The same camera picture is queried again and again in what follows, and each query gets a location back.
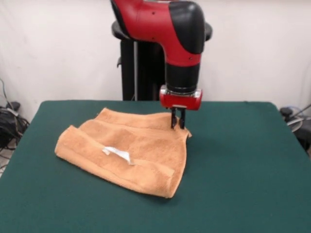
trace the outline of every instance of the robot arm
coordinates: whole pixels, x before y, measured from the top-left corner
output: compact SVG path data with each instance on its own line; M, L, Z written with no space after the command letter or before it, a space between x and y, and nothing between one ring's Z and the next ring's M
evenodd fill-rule
M166 85L160 90L161 104L172 109L198 110L202 91L197 90L201 54L205 43L205 19L199 5L191 1L111 0L122 31L133 40L157 42L165 53Z

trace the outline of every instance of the white tag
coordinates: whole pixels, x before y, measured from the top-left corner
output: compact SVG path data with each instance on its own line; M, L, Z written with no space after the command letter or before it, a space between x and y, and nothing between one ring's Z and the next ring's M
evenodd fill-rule
M129 163L129 165L132 165L131 159L130 159L130 153L128 153L126 151L118 150L117 148L114 148L114 147L104 147L103 152L106 155L109 155L110 152L115 153L116 155L125 159Z

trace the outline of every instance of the towel fold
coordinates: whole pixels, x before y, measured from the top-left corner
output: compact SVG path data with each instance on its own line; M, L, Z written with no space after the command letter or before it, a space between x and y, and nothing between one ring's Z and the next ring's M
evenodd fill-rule
M186 165L188 130L170 128L171 114L135 115L103 109L79 128L69 126L55 153L81 169L124 188L172 198ZM130 154L131 164L113 147Z

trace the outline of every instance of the white backdrop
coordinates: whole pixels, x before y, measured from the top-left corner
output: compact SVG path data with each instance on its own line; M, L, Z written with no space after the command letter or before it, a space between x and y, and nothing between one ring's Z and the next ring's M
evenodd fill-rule
M204 100L311 102L311 1L197 2L214 28ZM0 77L25 117L44 100L121 100L114 20L109 0L0 1Z

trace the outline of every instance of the green table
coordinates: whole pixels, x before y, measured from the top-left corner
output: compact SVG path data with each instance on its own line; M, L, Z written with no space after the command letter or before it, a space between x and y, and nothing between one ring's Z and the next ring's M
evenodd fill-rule
M193 138L171 200L126 190L55 156L60 133L104 107L163 111L158 102L42 103L0 179L1 232L311 232L310 160L272 104L204 102L187 112Z

